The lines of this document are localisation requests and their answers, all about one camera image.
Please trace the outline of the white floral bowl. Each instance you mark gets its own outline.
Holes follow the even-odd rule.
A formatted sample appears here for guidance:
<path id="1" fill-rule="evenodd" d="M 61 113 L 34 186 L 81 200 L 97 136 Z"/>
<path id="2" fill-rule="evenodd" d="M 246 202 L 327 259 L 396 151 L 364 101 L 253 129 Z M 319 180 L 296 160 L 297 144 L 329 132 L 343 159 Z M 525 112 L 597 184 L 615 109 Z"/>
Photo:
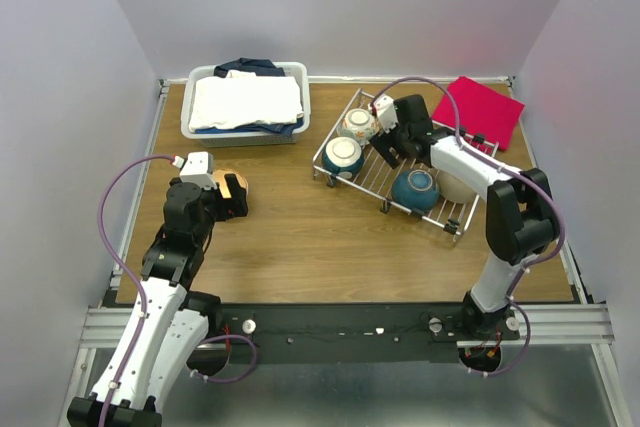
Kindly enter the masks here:
<path id="1" fill-rule="evenodd" d="M 377 121 L 368 110 L 354 108 L 344 115 L 337 127 L 337 135 L 351 138 L 365 147 L 378 130 Z"/>

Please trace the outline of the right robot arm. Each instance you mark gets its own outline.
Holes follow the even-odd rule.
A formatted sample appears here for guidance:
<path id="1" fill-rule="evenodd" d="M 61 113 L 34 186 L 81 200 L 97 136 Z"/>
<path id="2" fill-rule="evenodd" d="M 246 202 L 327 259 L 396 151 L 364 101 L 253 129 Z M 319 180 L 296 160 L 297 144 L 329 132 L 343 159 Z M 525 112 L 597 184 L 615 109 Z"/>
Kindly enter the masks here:
<path id="1" fill-rule="evenodd" d="M 398 157 L 420 161 L 461 181 L 486 203 L 489 256 L 462 301 L 460 326 L 480 339 L 501 322 L 527 269 L 563 234 L 546 174 L 501 164 L 467 142 L 459 126 L 435 127 L 420 95 L 379 94 L 368 110 L 379 125 L 370 143 L 393 168 Z"/>

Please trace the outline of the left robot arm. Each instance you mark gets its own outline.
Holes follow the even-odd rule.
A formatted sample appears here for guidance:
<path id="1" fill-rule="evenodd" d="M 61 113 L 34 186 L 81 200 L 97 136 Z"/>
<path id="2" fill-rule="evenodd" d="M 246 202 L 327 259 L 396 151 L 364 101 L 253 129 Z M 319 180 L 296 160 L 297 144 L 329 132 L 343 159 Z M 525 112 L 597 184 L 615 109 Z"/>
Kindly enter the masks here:
<path id="1" fill-rule="evenodd" d="M 214 225 L 247 213 L 247 182 L 233 171 L 171 181 L 129 320 L 89 395 L 71 401 L 70 425 L 161 425 L 167 397 L 196 347 L 230 337 L 219 298 L 190 287 Z"/>

